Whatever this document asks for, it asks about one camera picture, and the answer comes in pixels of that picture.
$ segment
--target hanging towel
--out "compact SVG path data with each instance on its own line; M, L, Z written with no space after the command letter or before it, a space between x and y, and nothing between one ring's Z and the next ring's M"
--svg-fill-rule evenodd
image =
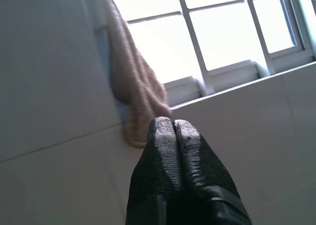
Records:
M158 116L171 116L166 90L139 53L127 23L113 0L104 0L111 57L111 87L114 96L128 105L123 127L126 141L143 148L150 122Z

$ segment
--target tile grout line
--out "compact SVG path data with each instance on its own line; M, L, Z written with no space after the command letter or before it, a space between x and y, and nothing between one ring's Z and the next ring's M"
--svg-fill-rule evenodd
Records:
M291 121L293 122L293 124L294 124L294 129L295 129L296 133L298 133L298 138L300 139L300 138L301 138L301 135L300 135L298 123L297 123L297 120L296 120L296 117L295 117L295 114L294 114L293 105L292 105L292 103L291 103L291 101L290 101L288 89L287 89L287 86L286 86L285 81L284 81L284 76L280 75L280 78L281 78L281 84L282 84L282 86L283 86L283 88L284 88L284 91L285 91L285 98L286 98L287 104L289 105L289 108L290 108Z
M70 139L67 139L67 140L63 140L63 141L60 141L58 143L54 143L54 144L45 146L45 147L40 148L40 149L28 151L28 152L25 152L25 153L22 153L22 154L19 154L19 155L16 155L16 156L12 156L12 157L6 158L4 160L0 160L0 165L2 165L4 163L7 163L9 161L12 161L12 160L16 160L16 159L21 158L21 157L28 156L28 155L33 154L35 152L39 152L39 151L42 151L42 150L48 150L48 149L51 149L51 148L53 148L55 146L58 146L58 145L61 145L61 144L65 144L65 143L68 143L68 142L71 142L73 140L77 140L77 139L80 139L80 138L84 138L84 137L87 137L87 136L90 136L90 135L93 135L93 134L96 134L96 133L108 130L110 128L117 127L119 125L122 125L122 123L114 124L114 125L111 125L111 126L108 126L108 127L104 127L104 128L99 129L99 130L96 130L96 131L93 131L93 132L88 132L88 133L85 133L83 135L75 136L73 138L70 138Z

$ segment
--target beige towel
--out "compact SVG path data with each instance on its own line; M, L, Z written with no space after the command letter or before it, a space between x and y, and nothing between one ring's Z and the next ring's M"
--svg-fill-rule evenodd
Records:
M137 50L113 0L104 3L110 37L111 87L114 96L129 106L123 128L125 139L131 146L142 148L150 121L171 116L166 90Z

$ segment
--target white tile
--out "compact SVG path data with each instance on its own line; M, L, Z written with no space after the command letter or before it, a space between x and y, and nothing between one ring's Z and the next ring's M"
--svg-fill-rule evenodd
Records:
M82 0L2 0L0 20L0 160L120 122Z
M98 29L107 24L104 0L86 0L93 27Z
M207 139L251 215L310 178L279 76L177 109L174 117Z
M114 127L0 164L0 224L123 225L140 153Z
M253 216L254 225L314 225L315 184L303 187L287 198L274 201Z
M316 69L315 65L288 72L282 76L292 108L300 143L305 156L302 163L311 171L310 181L316 182Z

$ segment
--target wall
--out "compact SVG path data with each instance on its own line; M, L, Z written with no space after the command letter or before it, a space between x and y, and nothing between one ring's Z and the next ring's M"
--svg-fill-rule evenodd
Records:
M124 224L141 150L121 137L92 1L0 0L0 224ZM310 65L174 110L254 224L314 224L314 76Z

